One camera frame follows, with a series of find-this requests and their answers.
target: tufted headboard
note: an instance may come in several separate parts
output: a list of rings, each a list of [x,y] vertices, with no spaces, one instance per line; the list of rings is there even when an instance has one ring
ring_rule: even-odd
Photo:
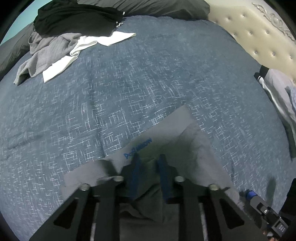
[[[264,0],[206,0],[209,20],[227,30],[261,65],[296,83],[296,40]]]

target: gray pillow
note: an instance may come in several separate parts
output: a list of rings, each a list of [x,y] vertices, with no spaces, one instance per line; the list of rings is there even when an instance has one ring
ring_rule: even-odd
[[[154,17],[193,20],[207,19],[210,6],[204,0],[77,0],[79,4],[113,7],[125,16],[149,15]]]
[[[29,37],[34,31],[33,23],[24,27],[17,35],[0,46],[0,80],[30,51]]]

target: black metal bracket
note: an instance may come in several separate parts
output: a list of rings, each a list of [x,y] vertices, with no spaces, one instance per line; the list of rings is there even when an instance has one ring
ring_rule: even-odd
[[[165,202],[179,204],[180,241],[204,240],[205,229],[209,241],[268,240],[218,185],[193,184],[168,165],[165,155],[156,164]],[[140,166],[135,154],[120,176],[95,187],[82,184],[30,241],[119,241],[119,204],[134,200]]]

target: blue bedspread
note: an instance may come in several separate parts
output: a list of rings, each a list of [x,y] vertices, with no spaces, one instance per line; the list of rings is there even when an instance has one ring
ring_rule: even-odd
[[[0,82],[0,211],[21,241],[62,204],[63,175],[125,146],[183,104],[238,190],[279,211],[296,175],[284,127],[253,74],[257,63],[207,21],[135,16],[136,32],[83,50],[68,69]]]

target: teal wall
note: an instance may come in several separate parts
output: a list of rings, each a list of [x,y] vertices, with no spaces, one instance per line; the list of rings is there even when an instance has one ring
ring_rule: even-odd
[[[51,0],[35,0],[32,2],[13,22],[4,39],[2,40],[2,43],[15,36],[25,26],[33,22],[37,16],[38,9],[50,1]]]

